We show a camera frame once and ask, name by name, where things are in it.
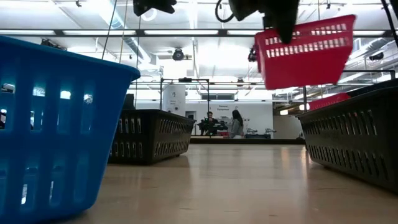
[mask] ceiling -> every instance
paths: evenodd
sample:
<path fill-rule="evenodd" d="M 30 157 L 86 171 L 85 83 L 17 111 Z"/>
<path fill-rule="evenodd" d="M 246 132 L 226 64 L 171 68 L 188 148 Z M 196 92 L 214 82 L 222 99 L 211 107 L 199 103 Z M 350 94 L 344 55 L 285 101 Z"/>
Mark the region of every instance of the ceiling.
<path fill-rule="evenodd" d="M 174 14 L 164 12 L 145 13 L 145 18 L 133 13 L 132 0 L 118 0 L 116 15 L 125 22 L 126 29 L 262 29 L 262 15 L 254 13 L 245 20 L 238 22 L 233 19 L 222 24 L 214 15 L 217 0 L 177 0 Z M 221 17 L 231 14 L 224 0 L 220 10 Z M 2 0 L 0 1 L 0 29 L 108 29 L 113 11 L 114 0 L 81 0 L 82 7 L 77 7 L 74 0 Z M 347 14 L 357 15 L 355 29 L 389 29 L 389 24 L 380 0 L 301 0 L 298 23 L 327 19 Z M 30 42 L 40 43 L 40 37 L 18 37 Z M 71 52 L 90 57 L 101 57 L 106 38 L 100 37 L 54 37 L 50 40 L 66 47 Z M 169 72 L 172 78 L 182 78 L 194 72 L 196 65 L 197 77 L 208 77 L 222 80 L 252 78 L 252 82 L 261 82 L 257 73 L 256 63 L 248 62 L 249 49 L 254 43 L 252 37 L 141 37 L 136 38 L 138 44 L 149 55 L 156 55 L 156 67 L 139 66 L 143 75 L 156 76 L 159 67 L 184 67 L 185 71 Z M 374 39 L 363 39 L 365 42 Z M 194 60 L 181 63 L 173 62 L 170 53 L 181 48 L 184 54 L 194 55 Z M 383 63 L 393 62 L 396 58 L 394 45 L 388 46 L 391 53 L 381 62 L 365 61 L 365 56 L 356 57 L 356 61 L 347 65 L 347 69 L 385 68 Z M 136 54 L 125 44 L 122 38 L 110 37 L 106 44 L 106 60 L 121 62 L 133 67 L 137 66 Z M 345 73 L 342 78 L 354 75 Z M 381 75 L 358 76 L 349 82 L 370 82 Z"/>

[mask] basket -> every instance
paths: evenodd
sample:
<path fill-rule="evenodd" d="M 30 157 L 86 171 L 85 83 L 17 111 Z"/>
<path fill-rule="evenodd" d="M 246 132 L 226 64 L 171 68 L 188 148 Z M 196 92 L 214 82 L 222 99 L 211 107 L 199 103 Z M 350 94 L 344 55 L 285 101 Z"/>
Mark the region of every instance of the basket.
<path fill-rule="evenodd" d="M 123 110 L 110 163 L 152 164 L 188 151 L 195 120 L 161 110 Z"/>
<path fill-rule="evenodd" d="M 357 90 L 353 90 L 353 91 L 349 91 L 347 93 L 339 93 L 333 96 L 329 96 L 320 100 L 315 100 L 312 102 L 309 102 L 308 104 L 310 105 L 310 109 L 311 110 L 315 110 L 315 109 L 319 109 L 322 108 L 324 106 L 328 106 L 328 105 L 332 105 L 338 102 L 341 102 L 343 100 L 347 100 L 350 99 L 351 97 L 354 96 L 359 96 L 365 93 L 368 93 L 370 91 L 374 91 L 374 90 L 380 90 L 382 88 L 389 88 L 389 87 L 395 87 L 398 86 L 398 78 L 389 80 L 389 81 L 384 81 L 384 82 L 380 82 L 371 86 L 366 86 L 366 87 L 362 87 L 359 88 Z"/>
<path fill-rule="evenodd" d="M 398 192 L 398 87 L 298 115 L 313 161 Z"/>
<path fill-rule="evenodd" d="M 337 83 L 353 49 L 354 21 L 350 15 L 296 25 L 290 44 L 283 44 L 275 29 L 257 33 L 266 88 Z"/>
<path fill-rule="evenodd" d="M 7 37 L 0 37 L 0 49 L 7 52 L 0 55 L 0 84 L 15 86 L 14 93 L 0 92 L 0 109 L 7 111 L 0 130 L 0 223 L 35 223 L 90 208 L 126 90 L 139 72 Z"/>

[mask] dark hair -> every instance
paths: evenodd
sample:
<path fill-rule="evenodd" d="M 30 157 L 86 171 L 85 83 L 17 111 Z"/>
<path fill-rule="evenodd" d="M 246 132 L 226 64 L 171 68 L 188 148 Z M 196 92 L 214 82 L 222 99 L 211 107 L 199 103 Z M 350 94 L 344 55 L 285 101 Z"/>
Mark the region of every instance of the dark hair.
<path fill-rule="evenodd" d="M 241 116 L 241 114 L 239 113 L 238 110 L 232 111 L 232 117 L 234 119 L 237 119 L 241 123 L 241 126 L 243 126 L 243 119 L 242 119 L 242 116 Z"/>

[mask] red plastic basket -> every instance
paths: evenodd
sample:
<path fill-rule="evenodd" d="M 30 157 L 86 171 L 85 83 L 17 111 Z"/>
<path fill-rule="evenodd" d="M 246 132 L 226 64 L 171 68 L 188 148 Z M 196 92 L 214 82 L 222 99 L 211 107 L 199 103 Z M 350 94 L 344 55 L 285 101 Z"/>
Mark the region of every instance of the red plastic basket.
<path fill-rule="evenodd" d="M 333 96 L 326 97 L 324 99 L 309 102 L 308 104 L 310 105 L 310 110 L 316 110 L 324 106 L 329 106 L 350 98 L 351 97 L 347 93 L 339 93 Z"/>
<path fill-rule="evenodd" d="M 355 16 L 295 26 L 290 44 L 275 29 L 256 34 L 257 62 L 266 88 L 337 83 L 353 50 Z"/>

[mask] floor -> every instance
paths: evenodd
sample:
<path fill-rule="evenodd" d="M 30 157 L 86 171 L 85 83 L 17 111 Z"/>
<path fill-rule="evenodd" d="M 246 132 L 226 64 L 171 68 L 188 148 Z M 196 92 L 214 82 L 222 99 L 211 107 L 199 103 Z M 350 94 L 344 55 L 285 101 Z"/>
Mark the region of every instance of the floor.
<path fill-rule="evenodd" d="M 108 166 L 67 224 L 397 223 L 398 197 L 312 163 L 303 146 L 191 145 L 154 166 Z"/>

